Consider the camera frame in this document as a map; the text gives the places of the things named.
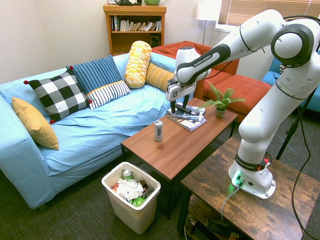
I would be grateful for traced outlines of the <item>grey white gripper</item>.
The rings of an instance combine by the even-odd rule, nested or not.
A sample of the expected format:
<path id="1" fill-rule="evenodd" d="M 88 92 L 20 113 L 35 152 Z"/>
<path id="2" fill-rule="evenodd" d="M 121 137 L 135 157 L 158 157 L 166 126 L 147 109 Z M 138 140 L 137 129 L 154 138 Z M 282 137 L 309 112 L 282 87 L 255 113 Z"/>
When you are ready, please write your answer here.
<path id="1" fill-rule="evenodd" d="M 196 90 L 196 83 L 189 86 L 181 86 L 178 80 L 171 79 L 167 81 L 167 89 L 165 98 L 170 102 L 171 112 L 176 112 L 176 100 L 183 98 L 183 107 L 186 108 L 189 101 L 189 94 Z"/>

